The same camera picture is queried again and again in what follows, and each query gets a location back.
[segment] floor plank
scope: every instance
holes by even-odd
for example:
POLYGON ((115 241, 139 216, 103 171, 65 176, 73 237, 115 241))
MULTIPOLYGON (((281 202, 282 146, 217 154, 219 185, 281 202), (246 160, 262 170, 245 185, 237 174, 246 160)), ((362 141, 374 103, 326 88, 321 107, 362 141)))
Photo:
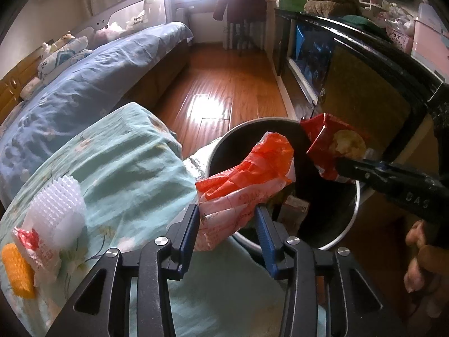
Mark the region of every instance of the floor plank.
POLYGON ((189 65, 153 110, 183 145, 188 157, 248 120, 287 117, 276 79, 263 51, 226 51, 194 46, 189 65))

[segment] folded brown blanket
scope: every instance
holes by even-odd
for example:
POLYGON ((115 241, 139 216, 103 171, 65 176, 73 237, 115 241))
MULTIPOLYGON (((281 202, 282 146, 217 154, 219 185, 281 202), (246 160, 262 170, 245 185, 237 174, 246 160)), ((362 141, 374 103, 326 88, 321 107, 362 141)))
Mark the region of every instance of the folded brown blanket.
POLYGON ((304 11, 325 17, 360 15, 359 0, 307 0, 304 11))

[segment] bed frame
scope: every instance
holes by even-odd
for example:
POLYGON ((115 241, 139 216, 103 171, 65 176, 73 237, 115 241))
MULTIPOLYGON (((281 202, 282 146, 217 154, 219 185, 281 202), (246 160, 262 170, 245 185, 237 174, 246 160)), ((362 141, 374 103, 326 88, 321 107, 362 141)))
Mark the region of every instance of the bed frame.
MULTIPOLYGON (((100 30, 107 26, 111 15, 121 9, 138 3, 142 0, 123 0, 90 18, 88 21, 71 31, 79 35, 84 29, 92 27, 100 30)), ((164 0, 166 21, 173 21, 172 5, 164 0)), ((11 110, 20 102, 20 92, 23 87, 37 76, 37 66, 40 62, 39 47, 33 53, 21 60, 0 80, 0 123, 9 115, 11 110)), ((165 57, 146 73, 125 95, 127 102, 134 101, 148 110, 151 110, 167 87, 181 72, 189 61, 189 46, 187 41, 178 43, 165 57)))

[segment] red plastic wrapper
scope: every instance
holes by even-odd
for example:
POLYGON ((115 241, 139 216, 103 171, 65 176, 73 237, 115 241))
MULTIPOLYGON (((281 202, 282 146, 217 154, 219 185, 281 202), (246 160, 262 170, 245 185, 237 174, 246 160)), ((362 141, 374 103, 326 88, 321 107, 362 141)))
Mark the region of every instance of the red plastic wrapper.
POLYGON ((209 251, 252 218, 254 207, 295 181, 293 148, 266 132, 237 166, 195 183, 201 216, 195 250, 209 251))
POLYGON ((362 160, 366 153, 364 136, 349 124, 327 113, 304 120, 301 126, 312 142, 307 155, 320 175, 326 180, 350 182, 348 178, 338 175, 335 158, 362 160))

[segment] black trash can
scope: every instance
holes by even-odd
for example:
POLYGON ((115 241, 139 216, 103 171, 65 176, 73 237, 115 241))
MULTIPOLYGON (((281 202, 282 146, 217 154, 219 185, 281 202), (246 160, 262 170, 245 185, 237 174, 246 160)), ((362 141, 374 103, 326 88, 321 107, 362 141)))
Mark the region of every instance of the black trash can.
MULTIPOLYGON (((348 233, 360 203, 360 184, 342 184, 324 180, 306 152, 311 143, 296 120, 261 118, 240 124, 226 133, 207 163, 207 176, 239 164, 254 145, 268 132, 285 136, 293 147, 296 196, 310 203, 298 237, 318 249, 330 249, 348 233)), ((233 237, 251 254, 261 256, 255 229, 244 228, 233 237)))

